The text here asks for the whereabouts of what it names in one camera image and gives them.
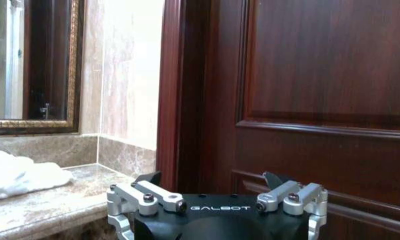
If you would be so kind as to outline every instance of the door frame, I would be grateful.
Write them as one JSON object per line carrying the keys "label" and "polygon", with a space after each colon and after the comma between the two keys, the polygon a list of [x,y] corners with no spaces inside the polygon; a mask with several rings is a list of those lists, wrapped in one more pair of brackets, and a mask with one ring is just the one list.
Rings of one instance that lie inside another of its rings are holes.
{"label": "door frame", "polygon": [[169,191],[195,192],[210,0],[165,0],[155,169]]}

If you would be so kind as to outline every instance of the backsplash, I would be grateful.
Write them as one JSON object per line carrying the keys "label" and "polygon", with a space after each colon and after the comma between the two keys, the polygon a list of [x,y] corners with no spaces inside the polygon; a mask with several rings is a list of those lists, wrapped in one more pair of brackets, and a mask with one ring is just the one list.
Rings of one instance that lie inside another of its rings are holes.
{"label": "backsplash", "polygon": [[118,139],[99,137],[97,162],[135,178],[155,170],[155,151],[133,146]]}
{"label": "backsplash", "polygon": [[97,162],[97,141],[97,136],[79,135],[0,137],[0,150],[63,168]]}

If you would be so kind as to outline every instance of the gold mirror frame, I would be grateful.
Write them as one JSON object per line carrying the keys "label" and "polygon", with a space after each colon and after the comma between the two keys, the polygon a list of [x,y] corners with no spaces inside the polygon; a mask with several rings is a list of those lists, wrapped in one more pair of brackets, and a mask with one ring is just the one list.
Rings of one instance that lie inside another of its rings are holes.
{"label": "gold mirror frame", "polygon": [[67,133],[78,131],[83,0],[70,0],[69,61],[65,120],[0,120],[0,134]]}

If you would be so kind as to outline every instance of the wall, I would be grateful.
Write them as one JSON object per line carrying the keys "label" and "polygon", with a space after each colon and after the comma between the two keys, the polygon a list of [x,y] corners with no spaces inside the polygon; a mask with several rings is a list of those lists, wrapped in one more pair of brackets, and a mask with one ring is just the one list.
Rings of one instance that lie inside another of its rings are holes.
{"label": "wall", "polygon": [[98,163],[135,176],[155,168],[163,0],[87,0],[81,133]]}

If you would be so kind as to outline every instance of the beige marble tile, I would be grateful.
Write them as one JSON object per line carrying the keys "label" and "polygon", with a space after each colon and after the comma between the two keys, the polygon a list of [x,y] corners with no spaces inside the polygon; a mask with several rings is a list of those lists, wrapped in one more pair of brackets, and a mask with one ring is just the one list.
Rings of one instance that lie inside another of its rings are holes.
{"label": "beige marble tile", "polygon": [[103,52],[103,0],[85,1],[79,132],[99,132]]}
{"label": "beige marble tile", "polygon": [[101,133],[155,149],[163,0],[105,2]]}
{"label": "beige marble tile", "polygon": [[98,164],[67,170],[69,184],[0,200],[0,239],[39,239],[106,216],[109,185],[133,179]]}
{"label": "beige marble tile", "polygon": [[98,163],[135,178],[155,170],[155,151],[121,141],[98,138]]}
{"label": "beige marble tile", "polygon": [[54,162],[70,167],[95,163],[97,139],[79,135],[0,137],[0,150],[29,157],[35,163]]}

